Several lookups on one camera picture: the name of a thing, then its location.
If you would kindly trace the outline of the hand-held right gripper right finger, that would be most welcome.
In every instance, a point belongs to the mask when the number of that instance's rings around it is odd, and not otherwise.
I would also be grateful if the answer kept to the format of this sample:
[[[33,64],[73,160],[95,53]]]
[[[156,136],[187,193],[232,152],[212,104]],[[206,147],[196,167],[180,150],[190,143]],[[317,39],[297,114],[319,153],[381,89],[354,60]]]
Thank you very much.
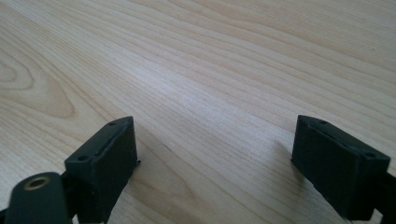
[[[391,219],[390,157],[329,122],[297,118],[291,162],[347,220]]]

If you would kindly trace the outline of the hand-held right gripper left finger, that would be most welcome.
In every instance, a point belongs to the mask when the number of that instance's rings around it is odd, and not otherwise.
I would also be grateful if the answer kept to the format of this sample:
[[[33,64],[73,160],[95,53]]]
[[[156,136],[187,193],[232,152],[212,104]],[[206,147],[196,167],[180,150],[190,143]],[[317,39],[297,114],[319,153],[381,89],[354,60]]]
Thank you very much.
[[[110,121],[65,161],[68,209],[81,223],[106,223],[139,163],[134,119]]]

